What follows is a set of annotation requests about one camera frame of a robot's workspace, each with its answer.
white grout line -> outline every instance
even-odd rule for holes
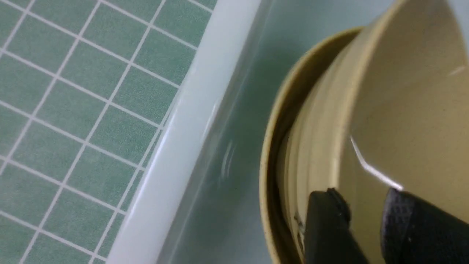
[[[5,160],[5,157],[0,155],[0,160]],[[11,160],[9,163],[10,163],[11,165],[15,166],[15,167],[18,167],[18,168],[20,168],[20,169],[22,169],[22,170],[25,170],[25,171],[29,172],[29,173],[32,174],[32,175],[38,176],[38,177],[40,177],[40,178],[42,178],[42,179],[44,179],[44,180],[46,180],[46,181],[48,181],[48,182],[54,183],[54,184],[59,185],[59,186],[61,185],[61,182],[60,182],[60,181],[58,181],[58,180],[56,180],[56,179],[54,179],[54,178],[51,178],[51,177],[49,177],[49,176],[47,176],[47,175],[45,175],[45,174],[43,174],[43,173],[41,173],[41,172],[39,172],[39,171],[36,171],[36,170],[34,170],[34,169],[32,169],[32,168],[26,166],[26,165],[23,165],[23,164],[21,164],[21,163],[19,163],[19,162],[16,162],[16,161],[14,161],[14,160]],[[98,203],[98,204],[100,204],[100,205],[102,205],[102,206],[104,206],[104,207],[106,207],[106,208],[109,208],[109,209],[114,210],[114,211],[117,210],[120,214],[123,214],[123,215],[126,215],[126,214],[127,214],[126,212],[122,211],[121,209],[117,209],[115,206],[112,206],[112,205],[110,205],[110,204],[107,203],[107,202],[103,202],[103,201],[101,201],[101,200],[99,200],[99,199],[97,199],[97,198],[95,198],[95,197],[93,197],[93,196],[91,196],[91,195],[89,195],[89,194],[86,194],[86,193],[84,193],[84,192],[82,192],[82,191],[80,191],[80,190],[77,190],[77,189],[75,189],[75,188],[73,188],[73,187],[71,187],[71,186],[65,185],[64,188],[67,189],[67,190],[69,190],[69,191],[71,191],[71,192],[73,192],[73,193],[75,193],[75,194],[78,194],[78,195],[82,196],[83,198],[86,198],[86,199],[88,199],[88,200],[90,200],[90,201],[93,201],[93,202],[95,202],[95,203]]]
[[[55,239],[55,240],[57,240],[57,241],[59,241],[59,242],[62,242],[62,243],[64,243],[64,244],[66,244],[67,246],[70,246],[70,247],[72,247],[72,248],[75,248],[75,249],[77,249],[77,250],[79,250],[79,251],[81,251],[81,252],[84,252],[84,253],[88,254],[88,255],[95,256],[95,254],[94,254],[93,252],[87,250],[86,248],[82,248],[82,247],[80,247],[80,246],[78,246],[78,245],[75,245],[74,243],[72,243],[72,242],[70,242],[70,241],[68,241],[68,240],[66,240],[66,239],[63,239],[63,238],[61,238],[61,237],[59,237],[59,236],[57,236],[57,235],[55,235],[55,234],[53,234],[53,233],[51,233],[51,232],[41,230],[41,229],[39,229],[38,227],[36,227],[36,226],[34,226],[34,225],[31,225],[30,223],[25,222],[25,221],[23,221],[23,220],[21,220],[21,219],[19,219],[19,218],[17,218],[17,217],[14,217],[14,216],[12,216],[12,215],[6,213],[6,212],[1,211],[1,210],[0,210],[0,216],[3,216],[3,217],[5,217],[5,218],[7,218],[7,219],[9,219],[9,220],[11,220],[11,221],[13,221],[13,222],[16,222],[16,223],[18,223],[18,224],[20,224],[20,225],[23,225],[23,226],[27,227],[27,228],[30,228],[30,229],[36,231],[37,233],[42,233],[42,234],[44,234],[44,235],[46,235],[46,236],[48,236],[48,237],[50,237],[50,238],[52,238],[52,239]],[[101,256],[99,256],[99,255],[96,255],[95,258],[100,259],[100,260],[102,260],[102,261],[106,261],[106,258],[101,257]]]
[[[83,25],[82,29],[80,30],[80,32],[78,33],[78,36],[81,37],[83,35],[83,33],[85,32],[86,28],[88,27],[88,25],[90,24],[91,22],[91,19],[93,18],[94,14],[96,13],[96,10],[98,9],[99,7],[99,2],[96,2],[96,5],[94,6],[93,10],[91,11],[90,15],[88,16],[88,18],[86,19],[86,22],[85,24]],[[70,47],[67,55],[65,56],[62,64],[60,65],[59,69],[57,70],[56,72],[56,76],[52,79],[50,85],[47,87],[45,93],[44,93],[44,96],[42,97],[41,101],[39,102],[38,106],[36,106],[36,108],[34,109],[33,113],[31,116],[36,116],[36,114],[39,112],[39,109],[41,108],[41,106],[44,104],[45,102],[45,99],[47,98],[47,96],[49,95],[49,93],[51,92],[52,88],[53,88],[53,85],[55,84],[55,82],[57,81],[57,77],[60,75],[60,73],[62,72],[62,70],[65,68],[65,65],[67,64],[68,60],[70,59],[70,57],[72,56],[73,54],[73,51],[75,50],[76,46],[78,45],[78,42],[79,42],[79,39],[75,39],[75,41],[73,42],[72,44],[72,47]],[[25,133],[26,133],[26,130],[28,129],[28,127],[31,125],[32,123],[32,119],[28,119],[28,122],[26,123],[26,125],[24,126],[24,129],[23,131],[21,132],[20,134],[20,137],[18,138],[18,140],[15,142],[15,144],[13,145],[13,148],[12,150],[10,151],[10,153],[8,154],[7,156],[7,161],[9,161],[9,159],[11,159],[11,155],[14,153],[14,151],[16,150],[16,148],[18,147],[21,139],[24,137]],[[81,153],[83,152],[84,150],[84,147],[82,147],[80,149]],[[74,164],[76,164],[77,162],[77,159],[74,160],[74,163],[72,163],[72,166],[74,166]],[[45,222],[47,221],[47,218],[49,217],[51,211],[52,211],[52,208],[54,207],[55,203],[57,202],[57,199],[59,198],[62,190],[63,190],[63,187],[65,186],[65,184],[67,183],[68,181],[68,178],[70,177],[70,174],[71,174],[71,170],[68,170],[65,178],[63,179],[60,187],[59,187],[59,190],[57,190],[57,193],[55,194],[54,198],[52,199],[52,202],[51,202],[51,205],[49,206],[49,208],[47,209],[44,217],[42,218],[41,220],[41,223],[39,224],[39,230],[42,230],[42,228],[44,227],[44,224]],[[26,257],[28,256],[29,252],[31,251],[32,249],[32,246],[34,244],[34,242],[36,242],[36,239],[38,238],[38,231],[36,231],[34,233],[34,236],[32,237],[26,251],[24,252],[21,260],[20,260],[20,264],[22,264]]]
[[[59,81],[62,81],[62,82],[64,82],[64,83],[68,84],[69,86],[71,86],[71,87],[73,87],[73,88],[75,88],[75,89],[77,89],[77,90],[80,90],[80,91],[82,91],[82,92],[84,92],[84,93],[86,93],[86,94],[88,94],[88,95],[90,95],[90,96],[92,96],[92,97],[94,97],[94,98],[100,100],[100,101],[103,101],[103,102],[105,102],[105,103],[109,103],[111,106],[114,106],[115,108],[117,108],[117,109],[119,109],[119,110],[121,110],[121,111],[123,111],[123,112],[125,112],[125,113],[127,113],[127,114],[129,114],[129,115],[131,115],[131,116],[133,116],[133,117],[135,117],[135,118],[138,118],[138,119],[140,119],[140,120],[142,120],[142,121],[144,121],[144,122],[146,122],[146,123],[148,123],[148,124],[150,124],[150,125],[152,125],[152,126],[155,126],[155,127],[157,127],[157,128],[160,127],[159,124],[157,124],[157,123],[151,121],[150,119],[147,119],[147,118],[145,118],[145,117],[143,117],[143,116],[141,116],[141,115],[139,115],[139,114],[137,114],[137,113],[134,113],[134,112],[132,112],[132,111],[130,111],[130,110],[124,108],[123,106],[120,106],[120,105],[118,105],[118,104],[116,104],[116,103],[114,103],[114,102],[111,102],[111,101],[109,101],[108,99],[106,99],[106,98],[104,98],[104,97],[102,97],[102,96],[100,96],[100,95],[98,95],[98,94],[95,94],[95,93],[89,91],[88,89],[86,89],[86,88],[84,88],[84,87],[81,87],[81,86],[79,86],[78,84],[73,83],[73,82],[70,81],[70,80],[65,79],[64,77],[57,76],[55,73],[52,73],[52,72],[50,72],[50,71],[48,71],[48,70],[42,68],[41,66],[38,66],[38,65],[34,64],[33,62],[30,62],[30,61],[28,61],[28,60],[25,60],[25,59],[23,59],[22,57],[20,57],[20,56],[14,54],[14,53],[11,53],[10,51],[4,51],[4,52],[5,52],[5,54],[8,55],[9,57],[12,57],[12,58],[16,59],[17,61],[20,61],[20,62],[26,64],[27,66],[30,66],[30,67],[32,67],[32,68],[34,68],[34,69],[36,69],[36,70],[39,70],[39,71],[41,71],[41,72],[43,72],[43,73],[45,73],[45,74],[47,74],[47,75],[49,75],[49,76],[51,76],[51,77],[56,77]]]
[[[120,12],[120,13],[122,13],[122,14],[124,14],[124,15],[126,15],[126,16],[128,16],[128,17],[130,17],[130,18],[132,18],[132,19],[134,19],[134,20],[136,20],[136,21],[142,23],[142,24],[144,24],[144,25],[146,25],[147,27],[151,27],[152,29],[154,29],[154,30],[156,30],[156,31],[158,31],[158,32],[161,32],[162,34],[164,34],[164,35],[166,35],[166,36],[168,36],[168,37],[170,37],[170,38],[176,40],[177,42],[179,42],[179,43],[181,43],[181,44],[184,44],[184,45],[188,46],[189,48],[191,48],[191,49],[193,49],[193,50],[197,50],[197,47],[196,47],[196,46],[190,44],[189,42],[187,42],[187,41],[185,41],[185,40],[183,40],[183,39],[178,38],[177,36],[175,36],[175,35],[173,35],[173,34],[167,32],[166,30],[164,30],[164,29],[162,29],[162,28],[160,28],[160,27],[155,26],[155,25],[153,24],[154,21],[153,21],[153,22],[146,22],[145,20],[141,19],[140,17],[135,16],[135,15],[133,15],[133,14],[131,14],[131,13],[125,11],[124,9],[122,9],[122,8],[120,8],[120,7],[118,7],[118,6],[116,6],[115,4],[112,4],[112,3],[108,2],[107,0],[98,0],[98,1],[102,2],[102,3],[103,3],[104,5],[106,5],[106,6],[109,6],[110,8],[112,8],[112,9],[114,9],[114,10],[116,10],[116,11],[118,11],[118,12]]]
[[[174,96],[173,98],[173,101],[171,102],[171,105],[169,106],[168,110],[166,111],[165,113],[165,116],[163,117],[163,121],[161,121],[162,124],[164,124],[164,122],[168,119],[169,117],[169,114],[171,113],[172,109],[173,109],[173,106],[174,104],[176,103],[177,101],[177,98],[178,98],[178,95],[179,95],[179,91],[176,92],[176,95]],[[143,162],[145,162],[146,158],[148,155],[151,155],[151,149],[153,147],[153,144],[155,143],[156,141],[156,138],[158,137],[158,135],[162,132],[163,130],[161,129],[158,129],[155,134],[153,135],[153,138],[151,139],[151,142],[150,142],[150,145],[147,147],[147,150],[145,151],[145,154],[144,156],[142,157],[142,159],[140,160],[140,163],[139,165],[142,165]],[[122,195],[121,197],[121,200],[119,201],[119,203],[117,204],[117,209],[120,210],[122,204],[124,203],[127,195],[129,194],[129,191],[130,189],[132,188],[132,185],[134,184],[135,182],[135,179],[138,175],[140,171],[139,170],[135,170],[134,172],[134,175],[132,175],[132,178],[130,179],[130,182],[129,184],[127,185],[127,188],[125,189],[124,191],[124,194]],[[111,226],[112,224],[114,223],[114,220],[117,216],[117,212],[115,211],[111,217],[111,219],[109,220],[109,222],[107,223],[107,226],[106,226],[106,229],[104,230],[104,233],[102,234],[101,238],[99,239],[99,243],[97,244],[96,248],[95,248],[95,251],[94,252],[98,252],[99,251],[99,248],[101,247],[102,243],[104,242],[104,239],[106,238],[107,236],[107,233],[109,232],[109,230],[111,229]]]
[[[202,8],[202,9],[205,10],[205,11],[208,11],[208,12],[210,12],[210,13],[213,12],[213,10],[211,10],[210,8],[204,6],[203,4],[201,4],[201,3],[197,2],[197,1],[194,1],[194,0],[187,0],[187,1],[188,1],[189,3],[192,3],[192,4],[194,4],[194,5],[196,5],[196,6],[200,7],[200,8]]]
[[[16,9],[18,9],[18,10],[20,10],[20,11],[25,11],[24,8],[22,8],[22,7],[18,6],[18,5],[15,5],[15,4],[13,4],[13,3],[10,3],[8,0],[0,0],[0,2],[7,3],[7,4],[9,4],[9,5],[15,7]],[[59,30],[59,31],[61,31],[61,32],[63,32],[63,33],[65,33],[65,34],[67,34],[67,35],[69,35],[69,36],[72,36],[72,37],[78,39],[78,40],[81,41],[81,42],[84,42],[84,43],[86,43],[86,44],[92,46],[93,48],[95,48],[95,49],[97,49],[97,50],[99,50],[99,51],[102,51],[102,52],[104,52],[104,53],[106,53],[106,54],[108,54],[108,55],[110,55],[110,56],[112,56],[112,57],[114,57],[114,58],[120,60],[120,61],[123,61],[123,62],[125,62],[125,63],[127,63],[127,64],[130,63],[128,59],[126,59],[126,58],[124,58],[124,57],[122,57],[122,56],[120,56],[120,55],[117,55],[116,53],[114,53],[114,52],[112,52],[112,51],[109,51],[109,50],[107,50],[107,49],[101,47],[100,45],[98,45],[98,44],[96,44],[96,43],[93,43],[93,42],[91,42],[91,41],[89,41],[89,40],[83,38],[82,36],[78,36],[78,35],[76,35],[75,33],[71,32],[71,31],[69,31],[69,30],[67,30],[67,29],[65,29],[65,28],[63,28],[63,27],[61,27],[61,26],[59,26],[59,25],[57,25],[57,24],[55,24],[55,23],[53,23],[53,22],[50,22],[50,21],[46,20],[45,18],[43,18],[43,17],[41,17],[41,16],[38,16],[37,14],[34,14],[34,13],[30,12],[30,11],[28,11],[27,14],[30,15],[31,17],[34,17],[34,18],[36,18],[37,20],[39,20],[39,21],[41,21],[41,22],[43,22],[43,23],[45,23],[45,24],[47,24],[47,25],[49,25],[49,26],[51,26],[51,27],[53,27],[53,28],[55,28],[55,29],[57,29],[57,30]],[[171,37],[172,39],[175,39],[175,40],[178,40],[178,39],[179,39],[179,38],[177,38],[176,36],[173,36],[173,35],[171,35],[170,33],[166,32],[166,31],[164,31],[164,30],[162,30],[162,29],[160,29],[160,28],[156,28],[156,27],[155,27],[154,29],[155,29],[155,30],[158,30],[159,32],[161,32],[161,33],[163,33],[163,34],[165,34],[165,35],[167,35],[167,36],[169,36],[169,37]],[[158,79],[160,79],[161,81],[163,81],[163,82],[165,82],[165,83],[167,83],[167,84],[170,84],[170,85],[172,85],[172,86],[174,86],[174,87],[176,87],[176,88],[179,89],[179,85],[178,85],[178,84],[175,84],[174,82],[172,82],[172,81],[170,81],[170,80],[168,80],[168,79],[166,79],[166,78],[164,78],[164,77],[162,77],[162,76],[160,76],[160,75],[158,75],[158,74],[156,74],[156,73],[154,73],[154,72],[151,72],[151,71],[149,71],[149,70],[143,68],[143,67],[140,66],[140,65],[137,65],[137,64],[135,64],[135,63],[132,62],[132,63],[131,63],[131,66],[133,66],[133,67],[135,67],[135,68],[137,68],[137,69],[140,69],[140,70],[142,70],[142,71],[144,71],[144,72],[150,74],[151,76],[153,76],[153,77],[155,77],[155,78],[158,78]]]
[[[13,8],[15,8],[15,9],[18,9],[18,10],[24,12],[24,8],[22,8],[21,6],[16,5],[15,3],[10,2],[9,0],[0,0],[0,2],[3,2],[3,3],[5,3],[5,4],[7,4],[7,5],[9,5],[9,6],[13,7]],[[144,24],[144,25],[147,26],[147,27],[150,26],[152,29],[157,30],[157,31],[159,31],[159,32],[161,32],[161,33],[167,35],[168,37],[170,37],[170,38],[176,40],[177,42],[179,42],[179,43],[181,43],[181,44],[183,44],[183,45],[185,45],[185,46],[188,46],[189,48],[191,48],[191,49],[193,49],[193,50],[197,50],[197,47],[194,46],[194,45],[192,45],[192,44],[190,44],[189,42],[187,42],[187,41],[185,41],[185,40],[183,40],[183,39],[178,38],[177,36],[175,36],[175,35],[173,35],[173,34],[167,32],[166,30],[164,30],[164,29],[162,29],[162,28],[160,28],[160,27],[157,27],[157,26],[155,26],[155,25],[153,25],[153,24],[150,24],[150,23],[146,22],[145,20],[143,20],[143,19],[139,18],[138,16],[135,16],[135,15],[133,15],[133,14],[127,12],[126,10],[124,10],[124,9],[122,9],[122,8],[120,8],[120,7],[118,7],[118,6],[116,6],[115,4],[112,4],[112,3],[110,3],[110,2],[108,2],[108,1],[106,1],[106,0],[98,0],[98,2],[101,2],[101,4],[104,4],[104,5],[106,5],[106,6],[110,7],[110,8],[112,8],[112,9],[114,9],[115,11],[121,13],[121,14],[123,14],[123,15],[125,15],[125,16],[128,16],[128,17],[130,17],[130,18],[132,18],[132,19],[134,19],[134,20],[136,20],[136,21],[138,21],[138,22]],[[203,9],[209,11],[209,12],[212,12],[211,9],[209,9],[209,8],[207,8],[207,7],[205,7],[205,6],[201,5],[201,4],[198,4],[198,3],[197,3],[196,5],[200,6],[201,8],[203,8]],[[34,17],[34,18],[36,18],[36,19],[38,19],[38,20],[40,20],[40,21],[42,21],[42,22],[44,22],[44,23],[46,23],[46,24],[48,24],[48,25],[50,25],[50,26],[52,26],[52,27],[54,27],[54,28],[56,28],[56,29],[58,29],[58,30],[60,30],[60,31],[63,31],[63,30],[62,30],[63,28],[60,29],[60,28],[59,28],[60,26],[54,24],[53,22],[50,22],[50,21],[44,19],[43,17],[40,17],[40,16],[38,16],[38,15],[36,15],[36,14],[30,12],[30,11],[29,11],[27,14],[30,15],[30,16],[32,16],[32,17]]]
[[[153,17],[152,17],[151,20],[150,20],[150,23],[151,23],[151,24],[153,24],[153,22],[154,22],[154,21],[156,20],[156,18],[158,17],[158,14],[159,14],[159,12],[161,11],[161,9],[163,8],[165,2],[166,2],[166,0],[162,0],[162,1],[160,2],[158,8],[156,9],[155,14],[153,15]],[[140,42],[138,43],[137,49],[135,50],[134,54],[132,55],[132,58],[130,59],[131,62],[136,58],[138,52],[140,51],[140,48],[142,47],[143,42],[145,41],[146,37],[148,36],[148,33],[150,32],[150,29],[151,29],[151,27],[150,27],[150,26],[147,26],[147,29],[145,30],[145,33],[144,33],[144,35],[142,36],[142,39],[141,39]],[[125,75],[127,74],[129,68],[130,68],[130,64],[129,64],[129,66],[126,68],[126,70],[124,71],[124,73],[123,73],[123,75],[122,75],[122,79],[125,78]],[[163,117],[163,120],[162,120],[161,123],[164,122],[165,118],[167,118],[167,113],[166,113],[165,116]],[[139,166],[142,166],[143,163],[145,162],[145,159],[146,159],[148,153],[151,151],[151,148],[152,148],[152,146],[153,146],[153,144],[154,144],[154,142],[155,142],[155,140],[156,140],[158,134],[160,133],[160,131],[161,131],[161,128],[158,128],[158,129],[156,130],[155,134],[153,135],[153,138],[152,138],[151,141],[150,141],[150,144],[148,145],[147,149],[145,150],[145,153],[144,153],[143,157],[140,159],[140,162],[139,162],[139,164],[138,164]],[[130,182],[127,184],[127,188],[125,189],[124,194],[122,195],[121,199],[119,200],[119,203],[117,204],[117,209],[118,209],[118,210],[120,210],[122,204],[124,203],[125,198],[127,197],[127,194],[129,193],[129,190],[131,189],[132,184],[134,183],[135,178],[137,177],[138,173],[139,173],[139,170],[135,170],[135,171],[134,171],[134,174],[132,175],[132,178],[130,179]],[[114,222],[116,216],[117,216],[117,210],[114,211],[113,215],[111,216],[111,219],[110,219],[109,222],[107,223],[107,226],[106,226],[106,228],[105,228],[103,234],[101,235],[101,238],[99,239],[99,242],[98,242],[98,244],[96,245],[96,248],[94,249],[94,253],[95,253],[95,254],[96,254],[96,253],[99,251],[99,249],[101,248],[101,245],[103,244],[104,239],[105,239],[106,236],[107,236],[107,233],[108,233],[109,230],[111,229],[111,226],[112,226],[112,224],[113,224],[113,222]],[[93,264],[94,259],[95,259],[95,257],[91,257],[91,259],[90,259],[90,261],[88,262],[88,264]]]
[[[8,45],[10,45],[10,42],[13,40],[13,37],[15,36],[16,32],[18,31],[18,29],[20,28],[21,24],[23,23],[24,19],[26,18],[29,10],[31,9],[32,5],[34,4],[36,0],[31,0],[28,4],[28,6],[26,7],[26,9],[21,9],[20,11],[22,11],[23,13],[21,14],[21,17],[20,19],[18,19],[18,22],[16,23],[16,25],[13,27],[10,35],[8,36],[7,40],[5,41],[5,43],[3,44],[3,49],[7,49],[8,48]],[[2,57],[3,55],[3,52],[0,50],[0,58]]]
[[[13,37],[15,36],[16,32],[18,31],[18,29],[20,28],[20,25],[21,23],[24,21],[28,11],[31,9],[32,5],[34,4],[36,0],[31,0],[28,4],[28,6],[26,7],[26,9],[24,9],[24,12],[23,14],[21,15],[20,19],[18,20],[18,22],[16,23],[15,27],[13,28],[13,30],[11,31],[10,35],[8,36],[7,40],[5,41],[5,44],[3,45],[3,48],[2,50],[0,50],[0,58],[1,56],[3,55],[4,51],[8,48],[8,45],[10,45],[10,42],[12,41]],[[9,160],[11,159],[11,157],[13,156],[13,153],[15,152],[16,148],[18,147],[21,139],[24,137],[24,135],[26,134],[26,130],[28,129],[29,125],[31,124],[30,120],[28,120],[28,122],[26,123],[26,125],[23,127],[23,129],[21,130],[20,132],[20,135],[18,137],[18,140],[14,143],[13,145],[13,148],[10,150],[10,152],[8,153],[6,159],[5,159],[5,162],[0,166],[0,175],[3,173],[3,171],[5,170],[5,167],[7,166],[7,163],[9,162]]]
[[[44,120],[41,120],[41,119],[39,119],[39,118],[37,118],[37,117],[35,117],[35,116],[32,116],[32,115],[30,115],[30,114],[28,114],[28,113],[26,113],[26,112],[24,112],[24,111],[22,111],[22,110],[20,110],[20,109],[18,109],[18,108],[16,108],[16,107],[14,107],[14,106],[12,106],[12,105],[10,105],[10,104],[8,104],[8,103],[5,103],[5,102],[3,102],[3,101],[1,101],[1,100],[0,100],[0,105],[3,106],[3,107],[5,107],[5,108],[7,108],[7,109],[12,110],[13,112],[16,112],[16,113],[20,114],[20,115],[22,115],[22,116],[25,116],[25,117],[27,117],[27,118],[30,118],[30,119],[32,119],[33,121],[35,121],[36,123],[39,123],[39,124],[41,124],[41,125],[43,125],[43,126],[49,128],[49,129],[51,129],[51,130],[53,130],[53,131],[59,133],[59,134],[61,134],[61,135],[64,135],[64,136],[66,136],[66,137],[68,137],[68,138],[71,138],[71,139],[73,139],[73,140],[75,140],[75,141],[77,141],[77,142],[79,142],[79,143],[85,144],[87,147],[90,147],[90,148],[92,148],[92,149],[94,149],[94,150],[96,150],[96,151],[99,151],[99,152],[101,152],[101,153],[103,153],[103,154],[105,154],[105,155],[108,155],[108,156],[110,156],[110,157],[112,157],[112,158],[114,158],[114,159],[116,159],[116,160],[118,160],[118,161],[120,161],[120,162],[122,162],[122,163],[125,163],[125,164],[127,164],[127,165],[130,165],[130,166],[132,166],[132,167],[134,167],[134,168],[138,168],[138,169],[140,169],[140,170],[145,170],[145,168],[138,166],[138,164],[135,164],[135,163],[133,163],[133,162],[131,162],[131,161],[129,161],[129,160],[126,160],[126,159],[124,159],[124,158],[122,158],[122,157],[119,157],[119,156],[117,156],[116,154],[111,153],[111,152],[109,152],[109,151],[107,151],[107,150],[104,150],[104,149],[102,149],[102,148],[100,148],[100,147],[98,147],[98,146],[95,146],[95,145],[93,145],[93,144],[91,144],[91,143],[89,143],[89,142],[85,142],[83,139],[81,139],[81,138],[79,138],[79,137],[77,137],[77,136],[74,136],[74,135],[68,133],[67,131],[64,131],[64,130],[58,128],[58,127],[55,127],[55,126],[53,126],[53,125],[51,125],[51,124],[45,122]]]

beige container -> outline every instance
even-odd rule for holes
[[[373,264],[384,262],[390,186],[469,222],[469,75],[450,8],[399,0],[345,47],[355,32],[309,51],[274,104],[260,171],[274,262],[302,261],[309,193],[328,187],[349,203],[351,230]]]

tiled wall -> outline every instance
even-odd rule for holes
[[[103,263],[216,0],[0,0],[0,263]]]

beige cup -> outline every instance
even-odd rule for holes
[[[309,193],[328,187],[349,203],[370,263],[384,262],[379,228],[390,186],[469,222],[468,64],[447,3],[398,0],[326,72],[306,69],[331,40],[290,72],[269,120],[260,200],[274,262],[292,263],[293,252],[302,261]]]

green tile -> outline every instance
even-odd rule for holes
[[[131,68],[114,102],[156,123],[161,123],[177,88]]]
[[[132,202],[132,198],[135,195],[135,191],[137,190],[138,184],[140,183],[140,180],[142,179],[143,175],[144,175],[143,171],[138,172],[137,177],[132,183],[132,187],[130,187],[129,192],[127,193],[127,196],[125,197],[124,203],[122,203],[121,205],[121,209],[123,211],[127,211],[129,209],[130,203]]]
[[[135,62],[164,78],[180,84],[196,51],[156,30],[148,34]]]
[[[0,263],[18,263],[34,232],[32,229],[0,216]]]
[[[161,135],[161,131],[158,132],[158,135],[156,136],[155,142],[153,143],[153,146],[151,147],[150,152],[148,153],[147,157],[145,158],[145,161],[143,163],[143,167],[146,167],[148,165],[148,162],[150,161],[151,155],[153,152],[155,152],[155,146],[158,144],[159,137]]]
[[[156,127],[111,106],[90,142],[139,163],[155,131]]]
[[[117,206],[135,168],[92,148],[86,148],[67,184]]]
[[[161,0],[110,0],[109,2],[149,22]]]
[[[119,228],[121,227],[122,221],[124,220],[124,216],[121,214],[117,214],[116,218],[114,219],[109,232],[107,232],[106,238],[104,238],[103,244],[99,249],[98,254],[103,257],[107,257],[109,252],[111,251],[111,247],[114,244],[114,240],[119,232]]]
[[[113,211],[69,190],[63,190],[44,229],[94,251]]]
[[[146,26],[108,6],[101,5],[84,37],[130,59],[142,38]]]
[[[31,264],[84,264],[90,260],[90,255],[69,245],[59,242],[44,234],[40,234],[34,242],[25,263]]]
[[[0,99],[32,113],[52,77],[7,55],[0,59]]]
[[[57,71],[74,38],[27,16],[8,50],[50,71]]]
[[[56,180],[63,180],[80,147],[80,143],[33,122],[13,159]]]
[[[215,4],[217,3],[217,0],[196,0],[196,2],[199,2],[203,4],[204,6],[213,10],[215,8]]]
[[[0,2],[0,47],[7,41],[20,16],[19,10]]]
[[[31,2],[31,0],[9,0],[9,1],[23,8],[27,7],[28,4]]]
[[[155,25],[198,46],[210,19],[210,12],[187,0],[168,0],[155,20]]]
[[[95,0],[36,0],[31,10],[65,29],[79,33],[95,4]]]
[[[72,135],[85,139],[105,104],[101,100],[57,81],[38,112],[38,117]]]
[[[0,106],[0,155],[6,156],[28,119]]]
[[[59,186],[7,165],[0,176],[0,210],[39,225]]]
[[[80,42],[61,75],[93,93],[109,98],[126,63]]]

